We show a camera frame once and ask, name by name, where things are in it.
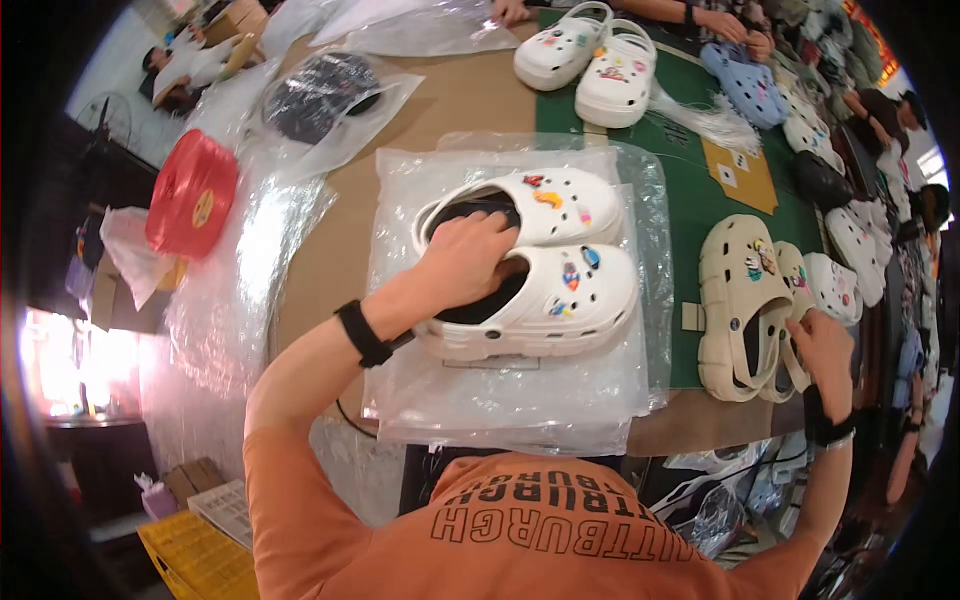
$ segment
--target brown cardboard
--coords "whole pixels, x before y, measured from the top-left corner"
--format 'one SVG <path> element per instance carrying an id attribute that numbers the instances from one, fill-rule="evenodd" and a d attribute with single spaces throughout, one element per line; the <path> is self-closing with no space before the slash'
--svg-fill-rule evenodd
<path id="1" fill-rule="evenodd" d="M 170 302 L 169 291 L 157 290 L 140 310 L 133 304 L 133 293 L 127 282 L 104 252 L 93 278 L 90 294 L 90 322 L 104 331 L 127 329 L 156 334 L 163 323 L 163 311 Z"/>
<path id="2" fill-rule="evenodd" d="M 181 509 L 186 510 L 186 500 L 192 495 L 224 485 L 217 466 L 207 457 L 184 463 L 163 474 L 163 484 L 177 499 Z"/>
<path id="3" fill-rule="evenodd" d="M 536 28 L 514 29 L 524 39 Z M 313 49 L 310 36 L 295 42 L 281 65 L 289 70 Z M 271 358 L 299 336 L 327 319 L 344 302 L 366 294 L 373 215 L 380 184 L 375 169 L 377 148 L 410 152 L 436 150 L 449 132 L 532 132 L 535 95 L 513 73 L 513 54 L 494 52 L 465 57 L 391 60 L 411 73 L 426 76 L 396 118 L 349 165 L 329 178 L 339 200 L 304 241 L 290 264 L 271 335 Z M 359 421 L 362 378 L 341 395 L 345 413 Z M 782 407 L 793 405 L 797 399 Z M 628 442 L 634 456 L 656 456 L 743 444 L 771 435 L 774 405 L 753 400 L 721 402 L 703 390 L 678 390 L 670 404 L 644 419 L 635 419 Z M 786 417 L 779 428 L 803 427 L 796 411 L 777 408 Z M 335 406 L 326 414 L 340 418 Z M 375 428 L 375 421 L 362 424 Z"/>

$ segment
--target person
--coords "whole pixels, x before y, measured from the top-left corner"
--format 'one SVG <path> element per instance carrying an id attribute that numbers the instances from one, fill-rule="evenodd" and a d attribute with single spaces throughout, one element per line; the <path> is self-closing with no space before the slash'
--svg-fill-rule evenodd
<path id="1" fill-rule="evenodd" d="M 924 108 L 913 90 L 894 100 L 878 89 L 855 89 L 844 94 L 843 101 L 853 111 L 847 126 L 873 158 L 894 139 L 900 143 L 900 155 L 905 155 L 910 147 L 906 131 L 926 129 Z"/>
<path id="2" fill-rule="evenodd" d="M 758 0 L 611 0 L 610 5 L 667 24 L 664 29 L 684 37 L 692 30 L 691 37 L 700 43 L 746 44 L 757 62 L 767 60 L 775 46 L 770 19 Z"/>
<path id="3" fill-rule="evenodd" d="M 507 225 L 503 213 L 482 211 L 441 224 L 415 267 L 360 301 L 367 343 L 395 340 L 497 289 L 516 268 L 501 262 L 517 239 Z M 570 457 L 459 458 L 429 504 L 374 530 L 337 496 L 307 441 L 314 418 L 361 374 L 360 361 L 371 364 L 370 351 L 362 354 L 351 341 L 364 337 L 358 313 L 351 314 L 326 320 L 284 350 L 248 399 L 243 456 L 264 600 L 795 598 L 839 521 L 849 436 L 818 451 L 789 540 L 729 572 L 640 505 L 614 470 Z M 845 422 L 852 338 L 815 309 L 787 327 L 819 385 L 822 418 Z"/>
<path id="4" fill-rule="evenodd" d="M 154 108 L 175 88 L 183 87 L 189 93 L 229 77 L 250 59 L 255 49 L 253 34 L 238 34 L 212 48 L 203 48 L 204 32 L 192 23 L 187 29 L 192 40 L 167 50 L 154 46 L 143 57 L 143 70 L 154 77 Z"/>

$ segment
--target cardboard box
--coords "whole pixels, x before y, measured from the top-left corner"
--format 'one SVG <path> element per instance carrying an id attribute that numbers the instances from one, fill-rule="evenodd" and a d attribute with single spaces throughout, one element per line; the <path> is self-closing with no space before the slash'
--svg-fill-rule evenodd
<path id="1" fill-rule="evenodd" d="M 93 278 L 90 322 L 104 331 L 127 329 L 156 334 L 163 325 L 163 311 L 170 303 L 170 296 L 170 291 L 157 290 L 136 310 L 130 287 L 113 265 L 109 252 L 104 252 Z"/>
<path id="2" fill-rule="evenodd" d="M 181 509 L 186 510 L 187 498 L 224 485 L 220 470 L 207 457 L 184 463 L 163 474 L 163 483 L 177 499 Z"/>

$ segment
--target wristband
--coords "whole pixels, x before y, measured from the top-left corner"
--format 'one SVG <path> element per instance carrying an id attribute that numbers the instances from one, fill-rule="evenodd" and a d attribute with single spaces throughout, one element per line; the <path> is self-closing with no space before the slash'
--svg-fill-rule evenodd
<path id="1" fill-rule="evenodd" d="M 856 413 L 851 412 L 846 420 L 833 424 L 824 413 L 820 390 L 811 385 L 804 392 L 804 425 L 808 440 L 820 447 L 835 447 L 837 443 L 853 437 L 856 431 Z"/>
<path id="2" fill-rule="evenodd" d="M 407 329 L 395 340 L 381 342 L 360 310 L 360 300 L 351 300 L 333 313 L 340 318 L 340 323 L 344 324 L 350 343 L 360 352 L 360 366 L 364 369 L 387 362 L 394 355 L 394 350 L 414 337 L 413 332 Z"/>
<path id="3" fill-rule="evenodd" d="M 684 11 L 684 24 L 687 27 L 696 27 L 697 23 L 693 20 L 693 5 L 689 2 L 686 3 L 686 10 Z"/>

